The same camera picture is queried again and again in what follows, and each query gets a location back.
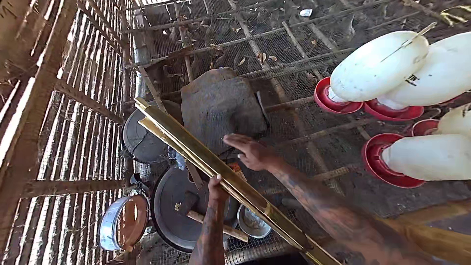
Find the bamboo wall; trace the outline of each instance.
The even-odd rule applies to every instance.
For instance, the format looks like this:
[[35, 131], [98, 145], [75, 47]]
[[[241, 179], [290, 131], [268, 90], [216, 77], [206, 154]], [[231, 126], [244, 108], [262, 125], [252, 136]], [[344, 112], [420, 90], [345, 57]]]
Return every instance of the bamboo wall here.
[[0, 1], [0, 249], [4, 264], [105, 264], [122, 196], [119, 0]]

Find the metal bowl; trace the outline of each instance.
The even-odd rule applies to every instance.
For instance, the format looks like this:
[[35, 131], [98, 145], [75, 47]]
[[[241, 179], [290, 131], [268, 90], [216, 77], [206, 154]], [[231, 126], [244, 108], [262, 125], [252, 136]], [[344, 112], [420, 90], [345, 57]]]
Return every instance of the metal bowl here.
[[254, 238], [264, 238], [271, 232], [271, 227], [244, 205], [240, 205], [237, 220], [242, 231]]

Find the wire mesh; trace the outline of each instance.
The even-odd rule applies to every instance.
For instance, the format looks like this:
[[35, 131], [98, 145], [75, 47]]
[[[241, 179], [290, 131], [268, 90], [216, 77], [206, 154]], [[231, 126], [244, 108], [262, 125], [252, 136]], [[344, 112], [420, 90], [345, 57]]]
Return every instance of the wire mesh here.
[[[211, 1], [216, 7], [216, 12], [230, 10], [227, 1]], [[255, 0], [234, 1], [238, 7], [257, 4]], [[252, 87], [260, 91], [261, 103], [270, 106], [281, 102], [280, 95], [275, 93], [273, 84], [278, 83], [283, 88], [287, 100], [295, 100], [312, 97], [314, 88], [320, 78], [330, 76], [333, 69], [355, 48], [364, 43], [398, 30], [420, 31], [428, 26], [435, 18], [429, 17], [418, 10], [404, 6], [400, 1], [390, 1], [382, 4], [357, 8], [348, 12], [349, 8], [361, 7], [368, 4], [363, 1], [352, 1], [349, 6], [336, 0], [328, 1], [296, 1], [297, 5], [290, 6], [286, 1], [270, 1], [270, 4], [261, 4], [261, 7], [242, 9], [238, 13], [242, 21], [238, 21], [235, 15], [222, 15], [213, 19], [217, 38], [211, 42], [199, 40], [202, 37], [191, 35], [195, 41], [195, 49], [192, 60], [192, 71], [197, 78], [207, 70], [228, 66], [236, 70], [240, 76], [249, 78]], [[313, 24], [300, 24], [308, 18], [297, 16], [299, 11], [312, 8], [313, 15], [317, 17]], [[204, 9], [198, 14], [205, 16]], [[186, 14], [188, 18], [197, 17], [194, 14]], [[288, 32], [282, 29], [282, 21], [286, 21], [295, 38], [291, 39]], [[246, 37], [241, 26], [246, 25], [249, 35], [255, 35], [251, 40], [243, 40], [236, 43], [226, 42], [243, 39]], [[434, 33], [434, 30], [426, 34], [433, 36], [431, 42], [440, 40], [440, 36], [446, 34]], [[164, 46], [165, 42], [156, 42]], [[223, 44], [223, 48], [217, 46], [213, 49], [198, 51], [211, 44]], [[256, 50], [267, 55], [266, 61], [260, 63], [260, 57]], [[177, 91], [182, 85], [174, 83], [171, 89], [163, 88], [163, 93]], [[363, 113], [352, 115], [353, 120], [364, 118]], [[338, 126], [351, 121], [346, 116], [337, 116], [322, 111], [314, 102], [297, 107], [291, 112], [276, 111], [267, 113], [269, 122], [268, 135], [264, 138], [268, 144], [274, 145], [277, 152], [286, 161], [302, 172], [313, 176], [323, 171], [312, 157], [312, 152], [306, 143], [296, 145], [280, 145], [287, 140], [318, 132], [320, 130]], [[326, 165], [335, 169], [350, 163], [360, 163], [359, 156], [344, 156], [347, 153], [358, 153], [365, 139], [355, 131], [340, 132], [328, 139], [314, 140], [313, 144], [327, 157]], [[312, 217], [303, 209], [289, 209], [282, 204], [283, 198], [292, 198], [289, 192], [280, 182], [266, 172], [246, 174], [247, 181], [264, 195], [275, 206], [279, 207], [293, 222], [304, 231], [314, 235], [314, 238], [326, 237], [325, 232], [318, 227]], [[150, 245], [142, 244], [142, 251], [146, 254], [144, 262], [152, 264], [184, 264], [189, 260], [189, 255], [181, 253], [167, 246], [162, 239], [155, 240]], [[225, 251], [226, 263], [238, 264], [270, 255], [279, 255], [286, 251], [292, 251], [276, 233], [272, 232], [263, 239], [250, 238], [249, 243], [229, 238], [228, 248]]]

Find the finger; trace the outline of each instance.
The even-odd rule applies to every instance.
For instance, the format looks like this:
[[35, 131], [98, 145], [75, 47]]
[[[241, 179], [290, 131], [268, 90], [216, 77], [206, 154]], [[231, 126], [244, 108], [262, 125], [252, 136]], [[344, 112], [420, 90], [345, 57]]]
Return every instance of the finger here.
[[224, 139], [227, 139], [227, 138], [230, 138], [230, 139], [238, 139], [242, 142], [250, 142], [250, 141], [253, 141], [252, 138], [246, 136], [246, 135], [242, 135], [242, 134], [237, 134], [237, 133], [231, 133], [231, 134], [226, 134], [224, 135]]
[[249, 159], [244, 154], [238, 154], [237, 157], [242, 161], [244, 165], [248, 165]]
[[224, 136], [223, 141], [226, 144], [228, 144], [232, 147], [235, 147], [235, 148], [241, 150], [244, 153], [248, 151], [249, 142], [250, 142], [247, 139], [239, 138], [239, 137], [236, 137], [234, 135]]
[[209, 185], [210, 185], [210, 186], [216, 186], [216, 185], [218, 185], [221, 181], [222, 181], [222, 176], [221, 176], [221, 174], [217, 174], [216, 176], [212, 177], [212, 178], [209, 180]]

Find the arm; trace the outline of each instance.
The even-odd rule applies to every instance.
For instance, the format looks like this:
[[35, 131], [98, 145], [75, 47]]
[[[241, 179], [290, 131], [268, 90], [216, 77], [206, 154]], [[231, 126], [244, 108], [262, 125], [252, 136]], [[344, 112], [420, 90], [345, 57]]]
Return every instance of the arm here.
[[221, 175], [211, 178], [208, 184], [208, 209], [204, 216], [203, 229], [191, 254], [189, 265], [224, 265], [222, 225], [224, 205], [229, 195], [219, 185]]
[[272, 173], [334, 239], [363, 254], [368, 264], [433, 264], [392, 228], [339, 197], [321, 182], [277, 157], [273, 148], [242, 135], [226, 135], [224, 142], [244, 154], [241, 161], [255, 171]]

